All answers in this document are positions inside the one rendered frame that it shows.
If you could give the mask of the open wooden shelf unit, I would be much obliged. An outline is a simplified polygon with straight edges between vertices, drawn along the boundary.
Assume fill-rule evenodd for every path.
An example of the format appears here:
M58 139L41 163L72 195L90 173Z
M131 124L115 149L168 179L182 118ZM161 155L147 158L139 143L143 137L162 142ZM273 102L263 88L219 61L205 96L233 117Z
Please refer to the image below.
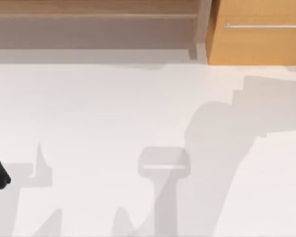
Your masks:
M0 64L206 63L212 0L0 0Z

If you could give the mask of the wooden cupboard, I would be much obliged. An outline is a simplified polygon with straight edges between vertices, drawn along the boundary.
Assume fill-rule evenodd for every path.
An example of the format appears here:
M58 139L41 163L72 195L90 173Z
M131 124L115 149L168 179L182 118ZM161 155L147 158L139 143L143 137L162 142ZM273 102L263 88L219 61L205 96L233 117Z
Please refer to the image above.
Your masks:
M296 29L224 25L296 25L296 0L212 0L206 35L210 65L296 66Z

